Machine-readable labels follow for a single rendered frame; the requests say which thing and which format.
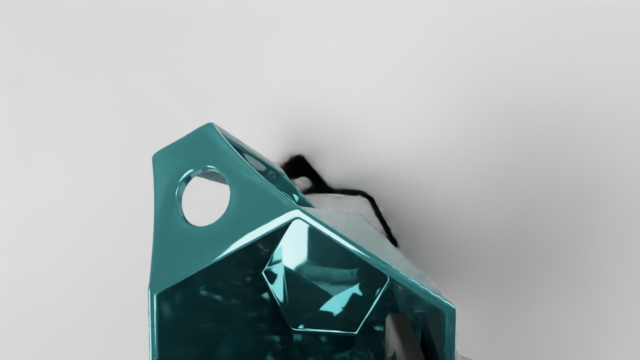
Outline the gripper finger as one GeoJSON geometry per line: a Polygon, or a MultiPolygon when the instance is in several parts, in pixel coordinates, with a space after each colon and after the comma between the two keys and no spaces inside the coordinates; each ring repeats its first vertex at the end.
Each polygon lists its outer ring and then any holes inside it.
{"type": "Polygon", "coordinates": [[[405,313],[390,313],[386,317],[386,360],[426,360],[405,313]]]}

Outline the teal faceted mug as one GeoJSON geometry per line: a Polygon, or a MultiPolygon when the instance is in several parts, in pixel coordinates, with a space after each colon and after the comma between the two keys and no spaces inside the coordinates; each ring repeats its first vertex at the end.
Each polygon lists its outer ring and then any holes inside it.
{"type": "Polygon", "coordinates": [[[368,194],[281,168],[208,123],[153,155],[150,360],[386,360],[404,313],[425,360],[463,360],[455,306],[368,194]]]}

